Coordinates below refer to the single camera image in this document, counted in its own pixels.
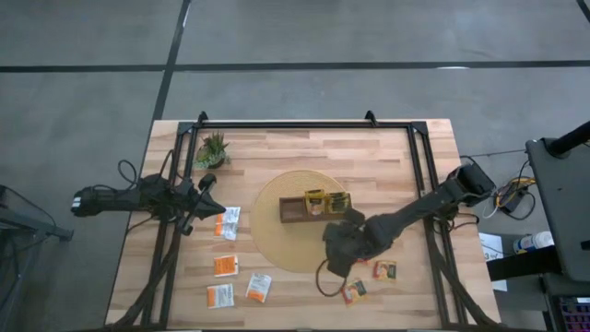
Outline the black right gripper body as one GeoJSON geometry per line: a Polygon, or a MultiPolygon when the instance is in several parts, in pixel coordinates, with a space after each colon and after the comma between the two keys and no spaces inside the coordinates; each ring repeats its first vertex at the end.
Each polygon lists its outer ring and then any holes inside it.
{"type": "Polygon", "coordinates": [[[327,269],[341,278],[346,278],[359,260],[372,259],[385,250],[383,245],[373,243],[363,231],[346,222],[328,223],[323,241],[327,269]]]}

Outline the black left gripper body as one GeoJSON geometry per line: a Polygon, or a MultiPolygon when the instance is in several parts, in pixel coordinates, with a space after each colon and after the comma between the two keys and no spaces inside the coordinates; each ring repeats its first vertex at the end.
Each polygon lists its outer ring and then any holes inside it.
{"type": "Polygon", "coordinates": [[[200,198],[199,191],[191,179],[183,179],[173,187],[173,203],[180,210],[180,219],[176,221],[176,228],[182,235],[189,235],[192,232],[191,221],[194,218],[193,212],[200,198]]]}

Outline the orange and white tea packet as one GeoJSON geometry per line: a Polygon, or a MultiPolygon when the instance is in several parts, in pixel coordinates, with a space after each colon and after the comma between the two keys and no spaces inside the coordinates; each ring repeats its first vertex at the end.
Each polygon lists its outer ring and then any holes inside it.
{"type": "Polygon", "coordinates": [[[240,219],[240,207],[227,207],[222,214],[217,215],[217,224],[234,224],[238,223],[240,219]]]}
{"type": "Polygon", "coordinates": [[[238,233],[237,223],[219,223],[215,226],[214,235],[228,241],[235,241],[238,233]]]}
{"type": "Polygon", "coordinates": [[[219,284],[206,288],[206,305],[208,309],[219,309],[234,306],[233,285],[219,284]]]}
{"type": "Polygon", "coordinates": [[[245,297],[260,303],[266,302],[272,278],[266,274],[253,273],[248,283],[245,297]]]}
{"type": "Polygon", "coordinates": [[[216,278],[239,274],[239,259],[236,255],[224,255],[213,259],[214,276],[216,278]]]}

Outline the dark wooden tea box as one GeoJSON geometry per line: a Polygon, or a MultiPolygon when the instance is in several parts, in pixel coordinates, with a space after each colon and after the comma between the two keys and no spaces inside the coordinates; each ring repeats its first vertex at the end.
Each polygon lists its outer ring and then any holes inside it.
{"type": "Polygon", "coordinates": [[[319,215],[311,214],[307,210],[305,198],[303,196],[281,197],[279,199],[278,205],[281,223],[332,221],[344,219],[343,213],[323,213],[319,215]]]}

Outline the potted green succulent plant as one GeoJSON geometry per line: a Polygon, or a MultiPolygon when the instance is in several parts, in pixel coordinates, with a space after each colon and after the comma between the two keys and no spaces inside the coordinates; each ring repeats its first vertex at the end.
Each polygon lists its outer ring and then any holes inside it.
{"type": "Polygon", "coordinates": [[[197,150],[195,166],[198,169],[213,170],[230,161],[226,152],[229,143],[224,141],[224,134],[217,131],[203,139],[203,145],[197,150]]]}

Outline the round woven beige placemat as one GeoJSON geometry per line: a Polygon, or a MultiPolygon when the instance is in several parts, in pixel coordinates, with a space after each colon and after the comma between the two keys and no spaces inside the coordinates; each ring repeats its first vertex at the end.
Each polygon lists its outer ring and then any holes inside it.
{"type": "Polygon", "coordinates": [[[276,267],[295,273],[313,273],[325,259],[324,221],[283,223],[279,215],[280,198],[303,197],[305,191],[313,189],[328,193],[345,190],[339,182],[321,172],[289,171],[270,180],[250,208],[249,224],[254,243],[276,267]]]}

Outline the white paper sheet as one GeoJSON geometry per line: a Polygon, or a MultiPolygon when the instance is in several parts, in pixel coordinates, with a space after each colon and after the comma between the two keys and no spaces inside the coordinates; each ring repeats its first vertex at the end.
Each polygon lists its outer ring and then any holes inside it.
{"type": "MultiPolygon", "coordinates": [[[[504,258],[501,236],[483,232],[480,232],[478,236],[486,262],[504,258]]],[[[492,288],[495,291],[506,292],[508,290],[507,281],[505,279],[493,281],[492,288]]]]}

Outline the grey metal stand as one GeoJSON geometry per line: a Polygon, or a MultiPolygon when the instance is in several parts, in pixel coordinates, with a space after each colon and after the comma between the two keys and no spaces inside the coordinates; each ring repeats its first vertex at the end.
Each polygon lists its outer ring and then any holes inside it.
{"type": "Polygon", "coordinates": [[[69,242],[73,234],[43,208],[0,184],[0,332],[8,330],[40,246],[50,237],[69,242]]]}

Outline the black slanted bar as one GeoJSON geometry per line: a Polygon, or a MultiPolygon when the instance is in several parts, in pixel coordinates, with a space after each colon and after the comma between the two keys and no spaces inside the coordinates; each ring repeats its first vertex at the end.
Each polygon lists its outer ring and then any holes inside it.
{"type": "Polygon", "coordinates": [[[487,268],[491,281],[562,272],[561,262],[554,246],[491,260],[487,263],[487,268]]]}

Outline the white plastic bottle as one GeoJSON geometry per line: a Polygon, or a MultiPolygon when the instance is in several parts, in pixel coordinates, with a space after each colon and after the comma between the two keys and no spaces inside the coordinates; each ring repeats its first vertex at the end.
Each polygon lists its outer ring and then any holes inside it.
{"type": "Polygon", "coordinates": [[[551,232],[541,231],[515,240],[513,243],[513,251],[519,255],[553,245],[554,241],[551,232]]]}

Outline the grey equipment cart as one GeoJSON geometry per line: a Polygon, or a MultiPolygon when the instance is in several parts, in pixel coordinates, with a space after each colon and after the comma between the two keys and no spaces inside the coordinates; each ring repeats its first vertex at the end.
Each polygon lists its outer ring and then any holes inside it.
{"type": "Polygon", "coordinates": [[[590,148],[573,148],[564,159],[541,140],[525,143],[562,271],[590,282],[590,148]]]}

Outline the keyboard with coloured keys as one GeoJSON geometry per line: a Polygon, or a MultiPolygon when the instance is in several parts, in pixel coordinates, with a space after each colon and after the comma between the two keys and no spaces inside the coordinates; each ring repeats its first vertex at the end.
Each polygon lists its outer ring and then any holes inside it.
{"type": "Polygon", "coordinates": [[[556,309],[560,332],[590,332],[590,297],[558,297],[556,309]]]}

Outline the black pole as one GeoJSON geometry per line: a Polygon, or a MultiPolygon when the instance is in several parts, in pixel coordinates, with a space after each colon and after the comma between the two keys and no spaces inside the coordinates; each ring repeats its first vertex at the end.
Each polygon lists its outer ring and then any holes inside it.
{"type": "Polygon", "coordinates": [[[547,152],[559,159],[567,158],[570,151],[590,140],[590,121],[581,124],[571,132],[559,138],[546,138],[545,148],[547,152]]]}

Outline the black aluminium rig frame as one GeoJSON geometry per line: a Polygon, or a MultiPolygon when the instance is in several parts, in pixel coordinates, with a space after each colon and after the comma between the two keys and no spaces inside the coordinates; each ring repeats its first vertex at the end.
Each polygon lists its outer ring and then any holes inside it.
{"type": "Polygon", "coordinates": [[[173,225],[132,214],[105,318],[109,331],[387,330],[491,332],[499,314],[478,232],[448,232],[431,216],[408,226],[378,260],[396,261],[396,280],[372,277],[373,260],[352,266],[367,296],[346,306],[345,280],[274,266],[257,249],[249,212],[261,189],[289,171],[321,172],[339,182],[366,216],[394,213],[433,191],[461,161],[446,120],[158,121],[147,145],[144,174],[172,183],[198,181],[195,155],[203,139],[221,132],[230,161],[215,170],[212,197],[240,207],[235,241],[214,235],[217,216],[196,219],[182,235],[173,225]],[[239,274],[216,278],[213,259],[236,255],[239,274]],[[272,278],[265,303],[245,292],[253,273],[272,278]],[[207,287],[233,285],[234,306],[207,308],[207,287]]]}

